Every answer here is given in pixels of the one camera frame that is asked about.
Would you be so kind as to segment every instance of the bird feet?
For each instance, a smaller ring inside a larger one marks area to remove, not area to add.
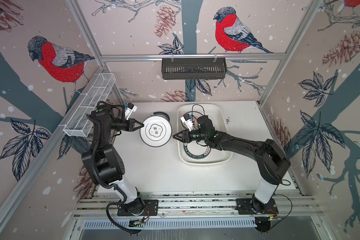
[[[73,94],[74,94],[74,93],[79,93],[79,94],[80,94],[80,92],[79,92],[79,91],[74,90],[73,92],[71,92],[71,98],[72,98],[72,96],[73,96]]]

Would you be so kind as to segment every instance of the vent grille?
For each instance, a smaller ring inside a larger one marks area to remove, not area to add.
[[[115,218],[123,227],[129,228],[132,218]],[[257,227],[254,217],[214,217],[214,218],[151,218],[144,229],[179,229],[179,228],[242,228]],[[87,219],[84,229],[113,229],[117,228],[108,219]]]

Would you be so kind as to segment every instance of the white plastic tray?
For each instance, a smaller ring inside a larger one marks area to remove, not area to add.
[[[180,117],[182,117],[187,112],[192,111],[192,106],[194,104],[184,105],[181,106],[177,111],[177,132],[180,132],[184,130],[184,127],[181,124]],[[205,114],[208,115],[209,119],[211,119],[213,123],[213,127],[217,131],[221,132],[227,132],[227,128],[225,125],[225,120],[223,118],[223,113],[221,112],[221,109],[213,104],[200,104],[203,106],[205,110]],[[199,113],[203,113],[203,110],[200,106],[194,106],[193,111],[197,111]],[[179,142],[177,144],[178,146],[178,153],[180,156],[180,159],[185,162],[186,164],[193,165],[193,166],[211,166],[216,164],[222,164],[227,161],[229,161],[232,158],[233,152],[229,151],[219,151],[216,149],[211,149],[211,152],[208,154],[208,156],[202,158],[202,159],[194,159],[190,156],[188,156],[183,148],[183,144]]]

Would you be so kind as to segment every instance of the metal grate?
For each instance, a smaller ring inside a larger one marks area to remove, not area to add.
[[[222,79],[227,72],[225,58],[164,58],[163,79]]]
[[[97,102],[106,100],[115,81],[115,76],[112,73],[99,74],[95,83],[86,93],[79,107],[64,127],[64,132],[68,136],[88,136],[93,124],[87,119],[86,115],[95,109]]]
[[[127,227],[130,219],[115,218],[114,220]],[[254,217],[210,217],[210,218],[150,218],[144,229],[179,229],[179,228],[242,228],[257,227]],[[117,228],[108,219],[87,219],[84,229]]]

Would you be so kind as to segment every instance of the black metal basket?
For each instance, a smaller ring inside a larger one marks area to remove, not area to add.
[[[225,58],[163,58],[163,79],[223,79],[227,72]]]

